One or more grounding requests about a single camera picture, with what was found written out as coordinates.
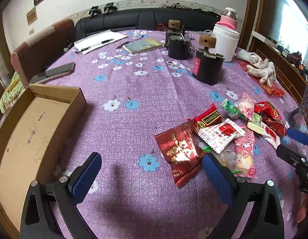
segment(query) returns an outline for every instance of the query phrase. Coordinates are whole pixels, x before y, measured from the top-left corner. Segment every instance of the pen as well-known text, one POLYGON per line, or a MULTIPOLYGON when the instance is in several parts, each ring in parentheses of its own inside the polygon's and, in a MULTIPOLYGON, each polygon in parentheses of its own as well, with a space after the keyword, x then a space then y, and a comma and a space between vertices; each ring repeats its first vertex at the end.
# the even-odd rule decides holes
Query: pen
POLYGON ((111 42, 111 41, 113 41, 113 40, 114 40, 113 38, 112 38, 112 39, 104 40, 104 41, 102 41, 102 42, 100 42, 100 43, 97 43, 97 44, 95 44, 95 45, 93 45, 93 46, 88 46, 88 47, 83 48, 83 49, 81 49, 81 50, 79 50, 79 51, 75 51, 75 53, 78 54, 78 53, 80 53, 80 52, 83 52, 83 51, 85 51, 85 50, 90 49, 91 47, 96 47, 96 46, 99 46, 99 45, 102 45, 102 44, 111 42))

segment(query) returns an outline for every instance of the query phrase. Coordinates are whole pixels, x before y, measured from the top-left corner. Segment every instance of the cardboard box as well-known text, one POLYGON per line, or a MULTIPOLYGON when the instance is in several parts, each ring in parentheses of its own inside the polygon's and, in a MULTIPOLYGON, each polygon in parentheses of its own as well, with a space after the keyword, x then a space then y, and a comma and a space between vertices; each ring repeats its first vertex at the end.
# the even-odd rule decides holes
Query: cardboard box
POLYGON ((0 223, 19 237, 32 180, 53 180, 58 155, 86 107, 80 88, 30 84, 0 128, 0 223))

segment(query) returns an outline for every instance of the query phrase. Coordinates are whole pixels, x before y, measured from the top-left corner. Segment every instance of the notebook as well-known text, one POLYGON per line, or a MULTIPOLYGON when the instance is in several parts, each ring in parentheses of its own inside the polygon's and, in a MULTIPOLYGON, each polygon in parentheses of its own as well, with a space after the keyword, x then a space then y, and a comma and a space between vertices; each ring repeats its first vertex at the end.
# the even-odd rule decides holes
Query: notebook
POLYGON ((161 48, 164 45, 153 38, 144 38, 138 41, 134 41, 123 45, 123 48, 131 54, 137 54, 145 51, 161 48))

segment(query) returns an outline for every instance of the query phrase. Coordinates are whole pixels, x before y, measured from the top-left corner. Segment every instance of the blue gripper pad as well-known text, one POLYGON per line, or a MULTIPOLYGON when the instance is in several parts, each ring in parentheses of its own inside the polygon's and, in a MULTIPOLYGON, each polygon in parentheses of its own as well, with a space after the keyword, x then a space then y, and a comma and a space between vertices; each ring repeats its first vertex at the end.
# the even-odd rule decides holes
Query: blue gripper pad
POLYGON ((72 203, 77 205, 82 203, 88 194, 96 176, 101 170, 102 158, 98 153, 92 153, 85 163, 79 168, 84 168, 83 173, 79 175, 77 182, 72 187, 72 203))
POLYGON ((234 190, 228 180, 224 177, 223 173, 217 167, 215 161, 211 159, 211 155, 212 154, 206 154, 203 157, 203 169, 207 174, 211 184, 216 189, 221 201, 228 206, 231 206, 234 200, 234 190))

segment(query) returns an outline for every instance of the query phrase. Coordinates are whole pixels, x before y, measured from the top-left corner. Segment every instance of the white candy wrapper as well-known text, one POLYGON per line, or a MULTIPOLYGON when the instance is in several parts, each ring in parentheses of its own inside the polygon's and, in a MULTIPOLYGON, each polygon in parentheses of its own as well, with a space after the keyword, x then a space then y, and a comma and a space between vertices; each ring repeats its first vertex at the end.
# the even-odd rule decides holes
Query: white candy wrapper
POLYGON ((234 139, 245 136, 246 132, 230 119, 223 123, 202 128, 198 135, 218 154, 234 139))

